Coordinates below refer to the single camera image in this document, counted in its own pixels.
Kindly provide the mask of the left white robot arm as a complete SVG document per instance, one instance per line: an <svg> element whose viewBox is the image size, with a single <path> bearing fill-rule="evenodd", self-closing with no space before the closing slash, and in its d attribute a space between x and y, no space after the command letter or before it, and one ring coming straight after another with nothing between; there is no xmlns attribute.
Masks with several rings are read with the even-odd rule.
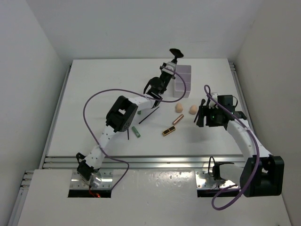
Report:
<svg viewBox="0 0 301 226"><path fill-rule="evenodd" d="M128 162L109 156L105 152L105 148L116 134L125 132L129 129L138 111L153 109L159 106L162 102L168 102L167 100L163 100L161 95L167 90L170 80L175 78L175 70L175 64L171 62L167 64L164 63L160 67L161 75L150 79L142 94L126 89L105 89L93 94L85 102L83 108L83 120L88 131L92 135L92 138L95 140L96 146L87 156L84 156L81 153L76 154L76 159L79 164L77 172L83 177L83 179L89 181L92 174L101 168L105 157L113 161L125 163L129 166ZM113 91L131 93L137 95L137 97L127 98L121 95L116 99L106 115L105 128L100 138L97 138L86 119L87 105L97 95Z"/></svg>

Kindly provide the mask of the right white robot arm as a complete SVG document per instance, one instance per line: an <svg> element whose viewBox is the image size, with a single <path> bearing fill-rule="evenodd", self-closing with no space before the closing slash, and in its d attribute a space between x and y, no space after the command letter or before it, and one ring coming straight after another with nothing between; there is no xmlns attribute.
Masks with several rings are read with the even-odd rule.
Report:
<svg viewBox="0 0 301 226"><path fill-rule="evenodd" d="M214 180L230 180L240 186L246 197L278 196L282 193L284 160L272 155L249 128L247 117L236 110L232 95L202 99L195 123L198 127L224 127L238 145L245 165L215 161Z"/></svg>

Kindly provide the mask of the black fan makeup brush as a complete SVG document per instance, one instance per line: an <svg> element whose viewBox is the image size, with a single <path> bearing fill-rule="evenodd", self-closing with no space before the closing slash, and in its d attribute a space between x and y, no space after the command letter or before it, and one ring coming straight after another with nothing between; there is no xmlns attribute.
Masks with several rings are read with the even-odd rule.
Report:
<svg viewBox="0 0 301 226"><path fill-rule="evenodd" d="M184 54L179 49L177 49L177 48L171 48L169 51L174 56L173 60L171 61L174 65L177 65L177 62L178 62L179 58L183 58L184 57Z"/></svg>

